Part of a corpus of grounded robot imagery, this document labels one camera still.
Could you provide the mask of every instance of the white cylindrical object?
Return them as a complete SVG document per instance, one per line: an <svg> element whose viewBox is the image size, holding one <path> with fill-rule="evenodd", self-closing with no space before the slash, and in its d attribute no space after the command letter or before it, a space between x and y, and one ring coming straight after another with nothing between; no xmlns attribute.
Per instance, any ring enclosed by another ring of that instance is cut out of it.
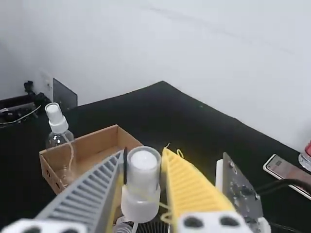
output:
<svg viewBox="0 0 311 233"><path fill-rule="evenodd" d="M127 155L127 185L134 192L154 193L159 184L161 155L151 147L136 147Z"/></svg>
<svg viewBox="0 0 311 233"><path fill-rule="evenodd" d="M132 222L151 221L160 201L161 155L151 147L136 147L127 155L127 184L122 187L121 210Z"/></svg>
<svg viewBox="0 0 311 233"><path fill-rule="evenodd" d="M53 133L64 133L68 130L68 123L58 103L49 103L45 106L49 118L49 125Z"/></svg>
<svg viewBox="0 0 311 233"><path fill-rule="evenodd" d="M126 185L122 187L121 210L127 220L137 223L149 222L159 211L161 189L149 194L146 199L138 199Z"/></svg>

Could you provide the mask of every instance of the white spray cap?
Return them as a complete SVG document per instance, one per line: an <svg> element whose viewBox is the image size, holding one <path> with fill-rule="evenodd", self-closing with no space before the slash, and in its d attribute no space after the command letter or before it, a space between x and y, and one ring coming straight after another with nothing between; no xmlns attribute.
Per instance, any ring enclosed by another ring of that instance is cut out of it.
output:
<svg viewBox="0 0 311 233"><path fill-rule="evenodd" d="M45 106L49 118L49 125L53 133L64 133L68 130L68 123L58 103L49 103Z"/></svg>

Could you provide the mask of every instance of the black tablecloth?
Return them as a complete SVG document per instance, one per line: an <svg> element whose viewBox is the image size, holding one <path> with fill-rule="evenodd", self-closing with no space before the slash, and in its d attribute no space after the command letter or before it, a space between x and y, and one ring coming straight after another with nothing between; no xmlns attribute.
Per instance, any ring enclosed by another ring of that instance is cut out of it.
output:
<svg viewBox="0 0 311 233"><path fill-rule="evenodd" d="M216 161L226 151L256 187L275 179L262 165L276 153L299 166L298 152L238 120L181 93L165 82L65 112L75 137L118 124L144 145L181 149L214 182ZM55 194L41 176L38 153L50 132L46 117L0 130L1 225L33 218ZM309 232L311 201L283 188L262 198L265 217Z"/></svg>

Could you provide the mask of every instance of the spray bottle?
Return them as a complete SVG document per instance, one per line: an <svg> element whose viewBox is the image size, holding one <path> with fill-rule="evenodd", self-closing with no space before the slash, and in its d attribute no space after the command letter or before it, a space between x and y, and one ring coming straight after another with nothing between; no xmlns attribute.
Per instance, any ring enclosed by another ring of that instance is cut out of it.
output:
<svg viewBox="0 0 311 233"><path fill-rule="evenodd" d="M66 144L66 146L69 147L68 154L64 154L64 156L60 158L60 167L55 171L64 187L66 187L74 181L76 173L75 147L73 144L74 136L72 132L68 130L69 126L67 120L62 114L58 103L49 103L46 105L45 111L48 115L49 125L52 130L46 142L47 150L52 150L62 144Z"/></svg>

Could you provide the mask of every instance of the open cardboard box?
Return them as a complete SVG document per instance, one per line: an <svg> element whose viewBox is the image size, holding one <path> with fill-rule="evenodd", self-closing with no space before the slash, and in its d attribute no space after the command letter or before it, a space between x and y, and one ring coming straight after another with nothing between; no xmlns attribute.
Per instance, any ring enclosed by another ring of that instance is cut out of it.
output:
<svg viewBox="0 0 311 233"><path fill-rule="evenodd" d="M102 130L84 135L75 139L77 178L101 162L108 156L124 149L131 150L142 146L132 135L118 125L113 125ZM60 182L59 171L63 164L70 160L70 147L67 144L58 146L52 150L43 150L39 153L42 175L56 194L62 192L65 187ZM121 190L115 191L117 206L116 217L120 215Z"/></svg>

